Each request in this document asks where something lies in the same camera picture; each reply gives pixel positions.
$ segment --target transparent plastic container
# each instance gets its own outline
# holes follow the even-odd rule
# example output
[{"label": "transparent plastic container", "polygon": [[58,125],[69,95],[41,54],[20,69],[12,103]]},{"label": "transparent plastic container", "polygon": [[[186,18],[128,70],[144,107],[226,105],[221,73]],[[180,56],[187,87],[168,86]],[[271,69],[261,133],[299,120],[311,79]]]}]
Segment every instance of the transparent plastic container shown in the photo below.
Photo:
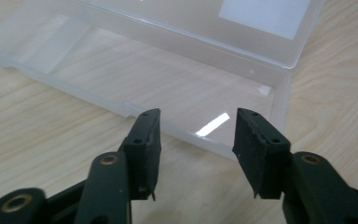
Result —
[{"label": "transparent plastic container", "polygon": [[238,107],[282,130],[324,4],[260,2],[29,0],[0,23],[0,65],[124,117],[158,107],[163,132],[234,159]]}]

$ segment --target wood grain surface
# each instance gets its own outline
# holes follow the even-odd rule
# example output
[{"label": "wood grain surface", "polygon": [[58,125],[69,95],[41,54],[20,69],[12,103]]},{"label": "wood grain surface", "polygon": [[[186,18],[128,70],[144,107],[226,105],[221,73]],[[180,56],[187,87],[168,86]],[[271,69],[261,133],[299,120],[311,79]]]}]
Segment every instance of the wood grain surface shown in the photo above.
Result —
[{"label": "wood grain surface", "polygon": [[[0,20],[22,2],[0,0]],[[327,0],[294,74],[292,151],[326,157],[358,188],[358,1]],[[0,67],[0,197],[72,186],[133,122]],[[165,134],[161,141],[157,201],[133,202],[133,223],[285,223],[282,201],[254,199],[236,162]]]}]

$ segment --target white label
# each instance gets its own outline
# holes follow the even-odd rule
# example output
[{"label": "white label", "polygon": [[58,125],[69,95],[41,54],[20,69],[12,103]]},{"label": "white label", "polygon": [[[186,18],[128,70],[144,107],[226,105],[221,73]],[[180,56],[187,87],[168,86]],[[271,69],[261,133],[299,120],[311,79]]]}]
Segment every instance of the white label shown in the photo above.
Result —
[{"label": "white label", "polygon": [[219,17],[294,39],[310,0],[224,0]]}]

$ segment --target container lid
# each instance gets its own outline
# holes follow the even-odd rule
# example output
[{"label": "container lid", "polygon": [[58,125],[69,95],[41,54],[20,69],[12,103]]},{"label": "container lid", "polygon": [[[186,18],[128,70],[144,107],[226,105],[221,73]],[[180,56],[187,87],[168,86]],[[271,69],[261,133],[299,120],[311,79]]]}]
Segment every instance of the container lid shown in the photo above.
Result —
[{"label": "container lid", "polygon": [[293,68],[324,0],[79,0],[242,57]]}]

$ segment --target wooden table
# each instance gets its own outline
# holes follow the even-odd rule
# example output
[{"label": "wooden table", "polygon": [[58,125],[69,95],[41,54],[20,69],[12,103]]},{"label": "wooden table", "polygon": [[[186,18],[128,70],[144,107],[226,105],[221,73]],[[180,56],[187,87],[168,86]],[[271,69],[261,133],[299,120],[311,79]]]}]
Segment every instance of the wooden table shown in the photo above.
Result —
[{"label": "wooden table", "polygon": [[[0,19],[22,0],[0,0]],[[326,157],[358,188],[358,1],[328,0],[294,70],[285,136]],[[0,197],[48,196],[86,178],[134,119],[0,67]],[[285,223],[282,201],[254,199],[240,166],[165,134],[157,201],[133,202],[134,223]]]}]

